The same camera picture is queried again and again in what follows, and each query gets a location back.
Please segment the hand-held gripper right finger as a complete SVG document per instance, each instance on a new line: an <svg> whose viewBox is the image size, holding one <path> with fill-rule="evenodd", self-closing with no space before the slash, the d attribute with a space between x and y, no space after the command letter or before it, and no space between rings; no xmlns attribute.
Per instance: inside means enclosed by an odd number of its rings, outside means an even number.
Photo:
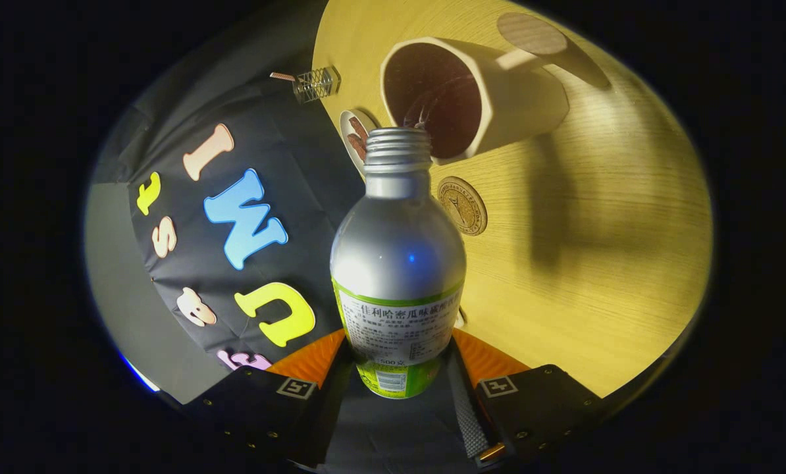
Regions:
<svg viewBox="0 0 786 474"><path fill-rule="evenodd" d="M519 465L594 428L601 398L555 364L529 368L454 328L445 352L466 456Z"/></svg>

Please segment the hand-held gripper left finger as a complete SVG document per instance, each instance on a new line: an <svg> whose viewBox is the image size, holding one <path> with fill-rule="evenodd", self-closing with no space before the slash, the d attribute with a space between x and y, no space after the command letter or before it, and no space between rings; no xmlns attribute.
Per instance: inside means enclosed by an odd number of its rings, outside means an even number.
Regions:
<svg viewBox="0 0 786 474"><path fill-rule="evenodd" d="M182 411L264 461L320 465L353 368L345 331L333 331L267 369L237 368Z"/></svg>

